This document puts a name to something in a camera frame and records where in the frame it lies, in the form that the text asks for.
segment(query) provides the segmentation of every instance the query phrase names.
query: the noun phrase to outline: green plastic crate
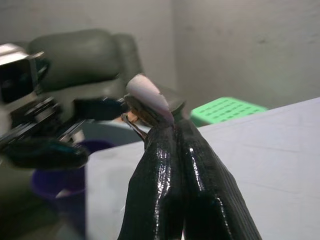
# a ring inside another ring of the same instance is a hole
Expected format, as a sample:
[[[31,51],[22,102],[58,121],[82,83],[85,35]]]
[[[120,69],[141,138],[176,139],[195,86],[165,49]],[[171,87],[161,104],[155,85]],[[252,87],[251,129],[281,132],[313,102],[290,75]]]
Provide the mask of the green plastic crate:
[[[197,127],[201,127],[265,112],[267,110],[266,107],[233,97],[221,97],[193,109],[191,112],[191,120]]]

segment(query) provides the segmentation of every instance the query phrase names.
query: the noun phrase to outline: purple bucket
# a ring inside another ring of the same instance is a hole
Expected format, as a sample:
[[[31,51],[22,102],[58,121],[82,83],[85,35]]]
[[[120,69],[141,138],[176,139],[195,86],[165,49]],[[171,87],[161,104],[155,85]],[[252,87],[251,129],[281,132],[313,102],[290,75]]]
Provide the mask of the purple bucket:
[[[90,154],[114,147],[104,140],[88,140],[79,143]],[[74,170],[36,170],[31,180],[32,191],[47,200],[83,236],[86,229],[85,167]]]

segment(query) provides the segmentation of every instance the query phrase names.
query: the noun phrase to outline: table surface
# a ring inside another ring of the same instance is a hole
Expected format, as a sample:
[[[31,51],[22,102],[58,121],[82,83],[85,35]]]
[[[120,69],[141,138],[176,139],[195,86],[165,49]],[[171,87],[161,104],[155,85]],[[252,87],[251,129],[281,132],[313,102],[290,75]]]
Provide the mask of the table surface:
[[[264,240],[320,236],[320,98],[200,128],[234,175]],[[90,240],[116,240],[137,142],[94,153],[87,167]]]

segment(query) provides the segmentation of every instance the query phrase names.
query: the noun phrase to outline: gray wall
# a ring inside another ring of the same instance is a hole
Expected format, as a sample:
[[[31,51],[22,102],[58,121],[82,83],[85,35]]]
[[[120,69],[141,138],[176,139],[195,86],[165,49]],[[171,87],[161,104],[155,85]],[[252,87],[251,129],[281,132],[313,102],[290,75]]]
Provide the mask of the gray wall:
[[[132,33],[145,71],[175,89],[171,0],[1,0],[0,42],[88,28]]]
[[[234,96],[269,108],[320,96],[320,2],[173,0],[189,108]]]

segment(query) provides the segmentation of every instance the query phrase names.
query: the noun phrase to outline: white table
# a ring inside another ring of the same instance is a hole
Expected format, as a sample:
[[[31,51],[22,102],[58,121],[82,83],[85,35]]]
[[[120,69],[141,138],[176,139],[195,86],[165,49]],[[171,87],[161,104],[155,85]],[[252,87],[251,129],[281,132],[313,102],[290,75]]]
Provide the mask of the white table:
[[[201,127],[237,180],[264,240],[320,237],[320,98]],[[116,240],[142,142],[103,150],[87,167],[90,240]]]

